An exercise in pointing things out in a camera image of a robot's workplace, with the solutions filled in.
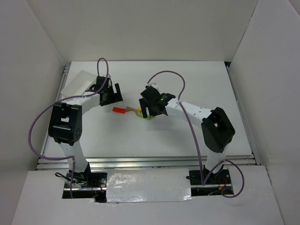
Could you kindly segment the red rectangular wood block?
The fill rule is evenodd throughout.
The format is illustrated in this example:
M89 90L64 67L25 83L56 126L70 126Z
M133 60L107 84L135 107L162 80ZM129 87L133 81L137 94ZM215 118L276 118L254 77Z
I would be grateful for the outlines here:
M122 113L122 114L126 113L126 109L125 108L119 108L119 107L114 107L112 109L112 111L115 112L115 113Z

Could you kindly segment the white plastic bin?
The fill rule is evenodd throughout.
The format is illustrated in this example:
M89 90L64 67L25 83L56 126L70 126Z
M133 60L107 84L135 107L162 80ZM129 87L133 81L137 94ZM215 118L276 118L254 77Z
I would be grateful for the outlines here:
M71 96L82 96L84 92L96 83L96 75L81 70L75 78L67 84L60 92L64 98Z

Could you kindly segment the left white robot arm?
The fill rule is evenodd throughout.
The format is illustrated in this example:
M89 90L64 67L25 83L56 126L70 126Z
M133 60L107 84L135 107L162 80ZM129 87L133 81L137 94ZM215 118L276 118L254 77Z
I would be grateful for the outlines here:
M113 84L110 77L98 76L96 83L78 97L57 102L52 107L48 134L63 150L73 179L86 183L90 183L92 179L90 164L83 155L80 144L83 115L94 107L122 100L119 84Z

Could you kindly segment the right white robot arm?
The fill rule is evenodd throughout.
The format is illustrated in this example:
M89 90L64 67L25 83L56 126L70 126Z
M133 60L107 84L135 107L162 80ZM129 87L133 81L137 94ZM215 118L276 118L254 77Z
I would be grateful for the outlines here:
M141 93L139 103L143 118L148 116L174 116L186 120L191 128L199 157L201 184L205 185L209 178L215 178L223 169L226 149L235 135L235 129L225 111L202 108L180 100L170 93L160 93L153 86L146 86ZM201 151L193 126L202 130L203 140L210 150L205 165L202 165Z

